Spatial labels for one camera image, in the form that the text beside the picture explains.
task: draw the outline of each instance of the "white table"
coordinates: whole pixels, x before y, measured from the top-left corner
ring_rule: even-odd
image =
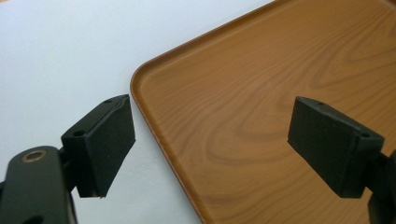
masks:
[[[129,93],[139,65],[268,2],[0,1],[0,181],[12,157],[60,148],[96,105]],[[73,191],[78,222],[200,223],[134,102],[132,110],[137,142],[105,199]]]

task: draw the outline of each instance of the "wooden tray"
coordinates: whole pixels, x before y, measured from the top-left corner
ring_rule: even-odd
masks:
[[[381,0],[276,1],[142,65],[131,84],[204,223],[368,223],[287,144],[294,98],[396,148],[396,12]]]

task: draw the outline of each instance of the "black plastic part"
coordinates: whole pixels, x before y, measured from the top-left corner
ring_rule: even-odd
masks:
[[[296,97],[288,142],[338,196],[359,198],[384,138],[329,105]]]
[[[35,147],[15,156],[8,165],[1,203],[0,223],[76,223],[58,150]]]
[[[393,205],[389,206],[373,194],[369,201],[370,223],[372,224],[395,224],[396,210]]]
[[[72,183],[80,197],[106,197],[122,162],[134,144],[128,95],[108,99],[62,136],[63,161],[70,162]]]

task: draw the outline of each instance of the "black mount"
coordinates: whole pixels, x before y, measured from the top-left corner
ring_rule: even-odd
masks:
[[[108,99],[62,136],[64,147],[34,147],[15,156],[0,183],[0,223],[77,223],[71,190],[106,197],[134,144],[128,95]]]
[[[365,187],[371,223],[396,223],[396,152],[381,153],[384,137],[322,102],[297,97],[289,144],[341,198]]]

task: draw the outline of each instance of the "black plastic bracket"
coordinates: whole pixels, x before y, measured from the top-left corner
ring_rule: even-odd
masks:
[[[106,197],[135,142],[129,95],[99,104],[63,136],[64,147],[34,147],[9,163],[0,183],[0,223],[77,223],[70,191]]]
[[[384,137],[329,105],[296,97],[288,142],[339,197],[359,198],[369,188],[372,223],[396,222],[396,153],[381,153]]]

